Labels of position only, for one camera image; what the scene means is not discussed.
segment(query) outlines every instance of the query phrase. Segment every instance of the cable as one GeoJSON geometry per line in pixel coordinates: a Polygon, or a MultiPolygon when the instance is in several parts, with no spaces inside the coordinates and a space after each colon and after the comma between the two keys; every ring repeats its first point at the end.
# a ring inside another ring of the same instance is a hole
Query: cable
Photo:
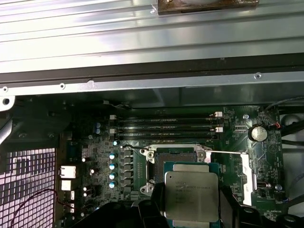
{"type": "Polygon", "coordinates": [[[304,146],[304,142],[290,141],[290,140],[282,140],[282,144],[292,145],[292,146],[304,146]]]}
{"type": "Polygon", "coordinates": [[[300,204],[304,202],[304,194],[300,195],[294,199],[292,199],[291,201],[283,204],[283,210],[282,213],[283,214],[288,214],[288,209],[294,205],[300,204]]]}
{"type": "Polygon", "coordinates": [[[285,99],[285,100],[274,102],[274,103],[270,104],[269,106],[267,106],[264,111],[267,111],[267,110],[269,110],[270,108],[272,108],[276,105],[280,105],[280,104],[285,103],[285,102],[299,100],[299,99],[304,99],[304,96],[296,96],[296,97],[292,97],[292,98],[288,98],[288,99],[285,99]]]}
{"type": "Polygon", "coordinates": [[[285,126],[281,130],[281,136],[284,137],[284,136],[289,135],[289,134],[294,134],[294,133],[299,132],[303,129],[304,129],[304,120],[301,120],[301,121],[292,123],[288,126],[285,126]]]}
{"type": "Polygon", "coordinates": [[[130,145],[130,144],[126,144],[126,145],[120,146],[121,149],[126,148],[126,147],[131,147],[132,149],[139,149],[139,150],[143,149],[143,147],[140,147],[140,146],[132,146],[132,145],[130,145]]]}
{"type": "Polygon", "coordinates": [[[71,208],[71,209],[74,209],[73,207],[71,207],[70,205],[66,204],[66,203],[63,203],[63,202],[60,202],[58,200],[58,193],[56,190],[54,189],[43,189],[41,191],[38,191],[36,192],[34,195],[28,197],[24,202],[22,202],[19,206],[19,208],[14,212],[13,214],[13,218],[12,220],[10,221],[10,228],[13,228],[14,227],[14,220],[18,214],[18,212],[21,210],[21,208],[27,203],[29,202],[31,199],[35,198],[36,196],[40,195],[41,193],[44,193],[44,192],[48,192],[48,191],[52,191],[54,194],[55,194],[55,202],[59,203],[60,205],[62,206],[67,206],[68,208],[71,208]]]}
{"type": "Polygon", "coordinates": [[[300,175],[298,175],[296,178],[294,178],[294,180],[290,183],[289,188],[287,189],[287,195],[289,195],[289,192],[291,190],[291,188],[296,185],[297,182],[299,182],[301,179],[304,178],[304,173],[301,173],[300,175]]]}

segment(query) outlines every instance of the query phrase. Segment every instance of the perforated metal mesh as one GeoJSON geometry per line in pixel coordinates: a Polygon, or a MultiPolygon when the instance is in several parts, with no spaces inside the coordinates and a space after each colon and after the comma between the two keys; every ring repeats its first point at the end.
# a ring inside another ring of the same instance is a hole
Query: perforated metal mesh
{"type": "MultiPolygon", "coordinates": [[[[0,173],[0,227],[9,228],[13,213],[39,190],[55,189],[55,148],[9,152],[6,172],[0,173]]],[[[14,228],[51,228],[54,193],[45,192],[25,204],[14,228]]]]}

